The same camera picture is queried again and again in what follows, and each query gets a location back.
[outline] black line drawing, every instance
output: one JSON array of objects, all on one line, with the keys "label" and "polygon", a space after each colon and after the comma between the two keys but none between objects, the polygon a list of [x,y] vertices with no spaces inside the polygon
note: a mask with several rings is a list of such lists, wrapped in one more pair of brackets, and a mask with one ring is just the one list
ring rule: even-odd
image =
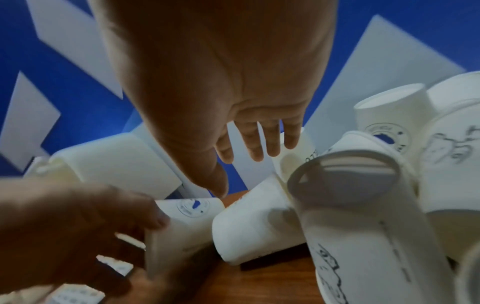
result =
[{"label": "black line drawing", "polygon": [[445,133],[435,133],[430,136],[423,150],[422,161],[433,164],[450,161],[460,164],[474,152],[469,143],[480,139],[480,128],[470,126],[461,140],[449,138]]},{"label": "black line drawing", "polygon": [[341,289],[342,279],[337,274],[337,269],[340,269],[337,260],[320,244],[318,244],[318,249],[314,251],[320,257],[320,259],[316,259],[319,264],[316,268],[321,283],[327,287],[338,304],[349,304]]}]

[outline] circular logo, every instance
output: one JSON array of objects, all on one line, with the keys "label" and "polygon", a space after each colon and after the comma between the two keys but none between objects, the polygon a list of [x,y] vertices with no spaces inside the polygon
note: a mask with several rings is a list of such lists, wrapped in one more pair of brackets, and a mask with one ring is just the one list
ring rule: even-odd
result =
[{"label": "circular logo", "polygon": [[369,125],[365,128],[365,132],[388,143],[401,154],[404,154],[410,147],[410,135],[402,126],[390,123],[379,123]]},{"label": "circular logo", "polygon": [[196,199],[182,199],[176,204],[183,215],[188,217],[200,217],[207,214],[210,208],[209,201],[199,201]]}]

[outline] blue background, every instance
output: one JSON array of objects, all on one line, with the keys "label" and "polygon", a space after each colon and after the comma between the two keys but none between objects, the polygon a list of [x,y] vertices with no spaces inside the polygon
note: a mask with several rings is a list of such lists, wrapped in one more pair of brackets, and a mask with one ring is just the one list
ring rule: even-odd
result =
[{"label": "blue background", "polygon": [[[69,0],[88,14],[86,0]],[[371,18],[379,14],[468,71],[480,70],[478,0],[341,0],[330,62],[309,105],[312,115],[352,53]],[[25,0],[0,0],[0,119],[3,123],[19,71],[60,110],[43,148],[49,153],[93,139],[130,131],[140,116],[125,96],[119,99],[77,66],[38,40]],[[246,187],[225,165],[230,193]],[[20,175],[0,156],[0,175]]]}]

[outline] table top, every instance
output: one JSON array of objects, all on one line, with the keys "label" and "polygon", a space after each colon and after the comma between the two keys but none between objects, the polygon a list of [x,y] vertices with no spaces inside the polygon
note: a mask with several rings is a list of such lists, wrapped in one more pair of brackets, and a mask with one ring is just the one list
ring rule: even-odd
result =
[{"label": "table top", "polygon": [[[245,193],[229,195],[223,202],[229,206]],[[139,268],[129,278],[132,290],[121,298],[107,299],[107,303],[163,303],[159,290],[164,282],[148,281],[145,271]],[[305,244],[240,266],[216,261],[197,281],[198,287],[188,303],[325,304],[317,286],[315,266]]]}]

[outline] brown wooden surface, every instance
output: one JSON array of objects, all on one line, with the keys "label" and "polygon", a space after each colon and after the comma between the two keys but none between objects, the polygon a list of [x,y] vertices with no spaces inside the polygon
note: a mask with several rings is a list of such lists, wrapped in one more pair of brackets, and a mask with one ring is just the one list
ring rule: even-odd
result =
[{"label": "brown wooden surface", "polygon": [[[238,200],[243,193],[228,196],[223,200],[226,206]],[[205,304],[302,304],[324,303],[317,281],[315,267],[306,245],[277,252],[241,266],[230,266],[217,254],[217,260],[207,272],[192,271],[190,276],[198,282],[194,296],[188,303]],[[135,269],[129,276],[132,290],[121,298],[109,298],[109,304],[164,304],[169,301],[165,293],[165,280],[155,282],[146,279],[143,269]]]}]

